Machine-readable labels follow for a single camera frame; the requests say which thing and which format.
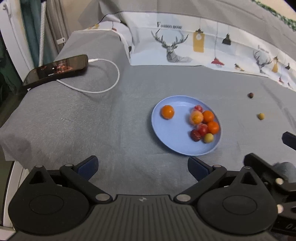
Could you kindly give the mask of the small yellow-green fruit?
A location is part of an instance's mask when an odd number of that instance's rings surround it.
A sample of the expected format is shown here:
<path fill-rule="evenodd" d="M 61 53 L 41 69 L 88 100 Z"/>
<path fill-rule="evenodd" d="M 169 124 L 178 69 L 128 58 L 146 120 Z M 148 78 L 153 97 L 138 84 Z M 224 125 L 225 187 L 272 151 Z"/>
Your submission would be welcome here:
<path fill-rule="evenodd" d="M 265 119 L 265 114 L 263 114 L 263 113 L 259 113 L 257 116 L 260 120 Z"/>

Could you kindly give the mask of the yellow fruit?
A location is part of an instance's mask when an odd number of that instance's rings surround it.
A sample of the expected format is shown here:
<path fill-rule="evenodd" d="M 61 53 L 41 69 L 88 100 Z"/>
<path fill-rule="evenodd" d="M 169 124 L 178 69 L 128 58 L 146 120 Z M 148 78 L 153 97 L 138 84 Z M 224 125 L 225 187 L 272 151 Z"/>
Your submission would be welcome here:
<path fill-rule="evenodd" d="M 207 143 L 207 144 L 213 142 L 214 135 L 211 133 L 207 133 L 206 135 L 204 135 L 203 141 L 204 141 L 204 143 Z"/>

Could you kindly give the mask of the red apple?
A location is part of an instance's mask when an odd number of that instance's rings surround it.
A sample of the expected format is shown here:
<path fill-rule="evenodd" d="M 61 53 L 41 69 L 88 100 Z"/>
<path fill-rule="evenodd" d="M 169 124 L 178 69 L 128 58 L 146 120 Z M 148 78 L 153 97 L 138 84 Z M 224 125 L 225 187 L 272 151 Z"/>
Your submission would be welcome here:
<path fill-rule="evenodd" d="M 197 125 L 197 131 L 201 135 L 201 137 L 203 137 L 209 132 L 208 126 L 205 123 L 200 123 L 199 125 Z"/>

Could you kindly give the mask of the orange fruit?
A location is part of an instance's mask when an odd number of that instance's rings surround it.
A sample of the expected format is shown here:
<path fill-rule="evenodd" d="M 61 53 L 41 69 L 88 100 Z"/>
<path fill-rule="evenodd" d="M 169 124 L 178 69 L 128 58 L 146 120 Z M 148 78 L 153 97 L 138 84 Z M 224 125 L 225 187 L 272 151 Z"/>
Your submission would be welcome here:
<path fill-rule="evenodd" d="M 189 117 L 189 122 L 191 125 L 196 126 L 202 123 L 204 120 L 203 113 L 201 113 L 198 110 L 194 110 L 191 112 L 190 117 Z"/>

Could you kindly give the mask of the dark red jujube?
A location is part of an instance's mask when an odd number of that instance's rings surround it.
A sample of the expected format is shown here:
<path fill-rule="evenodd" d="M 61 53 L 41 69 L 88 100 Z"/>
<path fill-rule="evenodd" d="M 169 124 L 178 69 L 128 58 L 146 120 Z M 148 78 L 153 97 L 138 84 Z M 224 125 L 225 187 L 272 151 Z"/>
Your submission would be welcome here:
<path fill-rule="evenodd" d="M 254 94 L 252 92 L 248 93 L 248 97 L 249 98 L 253 98 L 254 97 Z"/>
<path fill-rule="evenodd" d="M 202 136 L 200 135 L 200 133 L 196 129 L 191 130 L 190 137 L 195 142 L 198 142 L 202 139 Z"/>

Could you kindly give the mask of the orange tangerine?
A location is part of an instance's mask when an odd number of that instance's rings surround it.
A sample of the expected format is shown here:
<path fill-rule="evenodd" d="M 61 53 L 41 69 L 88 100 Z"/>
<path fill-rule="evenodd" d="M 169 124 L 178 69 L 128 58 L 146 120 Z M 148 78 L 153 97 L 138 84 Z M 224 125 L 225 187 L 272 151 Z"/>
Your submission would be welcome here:
<path fill-rule="evenodd" d="M 161 109 L 161 115 L 166 120 L 172 119 L 174 114 L 175 114 L 175 110 L 171 105 L 165 105 Z"/>
<path fill-rule="evenodd" d="M 203 123 L 209 123 L 214 120 L 215 115 L 210 110 L 203 111 Z"/>
<path fill-rule="evenodd" d="M 210 121 L 207 123 L 208 126 L 208 132 L 215 135 L 217 133 L 219 133 L 220 131 L 220 126 L 217 122 L 215 121 Z"/>

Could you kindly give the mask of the grey trouser knee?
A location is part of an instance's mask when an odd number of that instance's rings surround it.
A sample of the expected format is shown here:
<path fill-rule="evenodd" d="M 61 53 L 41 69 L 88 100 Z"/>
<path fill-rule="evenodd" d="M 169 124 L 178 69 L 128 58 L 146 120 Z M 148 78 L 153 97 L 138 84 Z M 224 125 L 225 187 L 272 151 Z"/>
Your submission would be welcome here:
<path fill-rule="evenodd" d="M 276 169 L 282 175 L 285 175 L 288 179 L 288 182 L 295 183 L 296 181 L 296 168 L 290 162 L 276 163 L 273 165 L 274 169 Z"/>

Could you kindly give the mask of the dark red jujube on plate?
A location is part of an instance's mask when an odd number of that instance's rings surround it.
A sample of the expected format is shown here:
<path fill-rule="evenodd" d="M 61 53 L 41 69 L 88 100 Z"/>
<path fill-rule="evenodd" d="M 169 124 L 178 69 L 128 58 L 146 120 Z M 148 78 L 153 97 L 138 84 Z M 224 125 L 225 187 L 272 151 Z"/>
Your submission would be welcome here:
<path fill-rule="evenodd" d="M 200 133 L 196 129 L 191 130 L 190 137 L 195 142 L 198 142 L 202 139 L 202 136 L 200 135 Z"/>

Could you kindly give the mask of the orange tangerine on plate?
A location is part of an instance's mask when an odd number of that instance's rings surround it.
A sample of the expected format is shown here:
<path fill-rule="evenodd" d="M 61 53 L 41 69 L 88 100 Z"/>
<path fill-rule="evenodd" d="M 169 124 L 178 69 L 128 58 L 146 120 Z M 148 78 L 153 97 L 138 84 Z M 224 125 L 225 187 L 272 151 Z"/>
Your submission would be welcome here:
<path fill-rule="evenodd" d="M 209 123 L 214 120 L 215 115 L 210 110 L 203 111 L 203 123 Z"/>

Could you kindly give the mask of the small red wrapped fruit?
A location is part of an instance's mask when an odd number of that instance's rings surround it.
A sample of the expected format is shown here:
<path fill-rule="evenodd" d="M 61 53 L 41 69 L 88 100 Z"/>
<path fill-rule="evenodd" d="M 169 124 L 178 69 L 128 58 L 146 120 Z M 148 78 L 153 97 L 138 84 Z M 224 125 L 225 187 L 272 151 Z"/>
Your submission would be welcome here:
<path fill-rule="evenodd" d="M 201 105 L 196 105 L 196 106 L 194 106 L 193 111 L 199 111 L 199 112 L 202 113 L 203 112 L 203 108 L 202 108 Z"/>

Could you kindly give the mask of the grey sofa cover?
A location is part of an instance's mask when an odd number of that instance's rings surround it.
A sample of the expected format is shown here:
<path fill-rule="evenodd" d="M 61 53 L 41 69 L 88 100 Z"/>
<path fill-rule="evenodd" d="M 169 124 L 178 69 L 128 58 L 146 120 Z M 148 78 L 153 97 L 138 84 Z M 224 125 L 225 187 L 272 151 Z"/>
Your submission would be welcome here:
<path fill-rule="evenodd" d="M 193 16 L 237 27 L 295 59 L 295 32 L 269 11 L 252 1 L 63 1 L 63 7 L 71 35 L 58 59 L 86 54 L 96 62 L 66 85 L 50 82 L 24 96 L 1 127 L 8 160 L 56 169 L 96 155 L 93 182 L 111 193 L 177 193 L 195 180 L 187 157 L 157 138 L 151 114 L 161 99 L 188 95 L 208 104 L 222 127 L 220 144 L 203 161 L 238 170 L 254 152 L 270 164 L 295 162 L 295 151 L 281 141 L 284 132 L 295 132 L 295 90 L 205 66 L 134 66 L 117 32 L 90 30 L 123 11 Z"/>

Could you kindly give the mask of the black smartphone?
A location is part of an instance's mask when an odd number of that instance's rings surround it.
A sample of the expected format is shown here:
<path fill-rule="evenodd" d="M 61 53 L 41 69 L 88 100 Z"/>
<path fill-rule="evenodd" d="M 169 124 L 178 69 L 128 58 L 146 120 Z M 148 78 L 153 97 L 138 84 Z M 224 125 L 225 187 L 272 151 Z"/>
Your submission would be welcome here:
<path fill-rule="evenodd" d="M 35 88 L 58 79 L 81 75 L 88 67 L 88 60 L 88 56 L 83 54 L 37 67 L 28 73 L 22 87 Z"/>

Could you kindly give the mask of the green checkered cloth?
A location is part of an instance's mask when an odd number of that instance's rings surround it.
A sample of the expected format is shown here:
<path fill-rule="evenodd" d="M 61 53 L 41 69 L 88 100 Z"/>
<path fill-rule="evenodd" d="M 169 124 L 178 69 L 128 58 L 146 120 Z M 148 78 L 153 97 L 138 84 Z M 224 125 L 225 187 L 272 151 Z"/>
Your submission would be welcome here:
<path fill-rule="evenodd" d="M 285 25 L 287 25 L 294 32 L 296 31 L 296 21 L 295 20 L 289 19 L 286 16 L 281 15 L 276 10 L 274 10 L 273 8 L 269 7 L 266 4 L 263 4 L 260 1 L 256 1 L 256 0 L 251 0 L 251 1 L 254 2 L 254 3 L 256 3 L 261 8 L 265 9 L 266 11 L 269 11 L 273 16 L 275 16 L 276 18 L 278 18 L 279 20 L 281 20 Z"/>

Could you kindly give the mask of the grey curtain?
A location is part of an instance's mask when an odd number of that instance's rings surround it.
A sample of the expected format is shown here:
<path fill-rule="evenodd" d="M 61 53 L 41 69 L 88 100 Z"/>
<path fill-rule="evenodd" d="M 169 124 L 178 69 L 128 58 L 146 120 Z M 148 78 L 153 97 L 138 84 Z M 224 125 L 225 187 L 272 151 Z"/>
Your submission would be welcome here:
<path fill-rule="evenodd" d="M 41 1 L 39 66 L 53 61 L 69 38 L 62 1 Z"/>

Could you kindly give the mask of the white deer print cloth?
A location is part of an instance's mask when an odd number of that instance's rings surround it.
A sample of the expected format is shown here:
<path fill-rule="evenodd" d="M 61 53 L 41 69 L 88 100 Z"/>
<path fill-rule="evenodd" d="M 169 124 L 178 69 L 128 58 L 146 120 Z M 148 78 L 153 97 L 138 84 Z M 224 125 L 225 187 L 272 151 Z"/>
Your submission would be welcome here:
<path fill-rule="evenodd" d="M 193 16 L 123 11 L 90 30 L 123 37 L 131 65 L 205 66 L 268 77 L 295 90 L 295 59 L 237 27 Z"/>

